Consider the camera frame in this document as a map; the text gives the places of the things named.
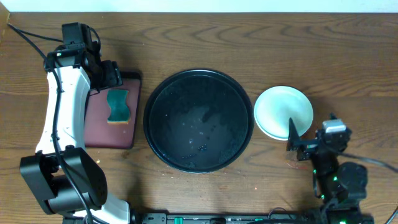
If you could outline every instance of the sponge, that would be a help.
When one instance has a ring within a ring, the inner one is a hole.
[[[128,124],[130,121],[130,109],[126,105],[126,97],[129,90],[109,90],[106,97],[111,115],[108,117],[109,124]]]

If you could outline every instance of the white backdrop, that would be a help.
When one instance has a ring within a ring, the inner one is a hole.
[[[10,12],[398,12],[398,0],[0,0]]]

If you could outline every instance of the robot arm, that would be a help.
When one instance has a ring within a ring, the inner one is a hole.
[[[116,62],[100,61],[100,45],[91,39],[91,29],[79,23],[62,26],[63,45],[48,54],[61,83],[57,136],[61,156],[82,192],[91,213],[106,223],[127,224],[129,204],[108,193],[101,168],[85,152],[84,120],[90,90],[103,90],[122,84]],[[64,175],[54,177],[59,169],[52,141],[52,126],[57,100],[55,77],[45,65],[49,81],[49,102],[44,130],[35,155],[21,159],[22,177],[47,214],[66,218],[86,216],[78,194]]]

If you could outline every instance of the wooden table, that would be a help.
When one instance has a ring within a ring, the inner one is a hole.
[[[312,167],[288,162],[285,142],[255,126],[249,146],[228,167],[186,174],[164,164],[147,144],[144,106],[154,88],[188,68],[212,68],[240,82],[252,103],[267,88],[290,85],[313,104],[307,133],[334,112],[352,129],[347,152],[398,166],[398,17],[394,14],[12,13],[20,29],[62,37],[61,25],[94,27],[103,60],[143,72],[135,145],[88,149],[112,193],[139,211],[267,213],[317,207]],[[34,42],[49,52],[55,42]],[[43,60],[12,30],[0,46],[0,222],[60,223],[44,215],[19,173],[44,127],[48,84]],[[340,157],[341,162],[348,161]],[[398,177],[366,164],[363,212],[384,223],[397,206]]]

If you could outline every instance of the small white plate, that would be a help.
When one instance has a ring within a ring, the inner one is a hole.
[[[288,139],[289,118],[293,119],[299,136],[310,128],[313,120],[310,100],[295,88],[272,87],[262,93],[254,105],[257,125],[271,138]]]

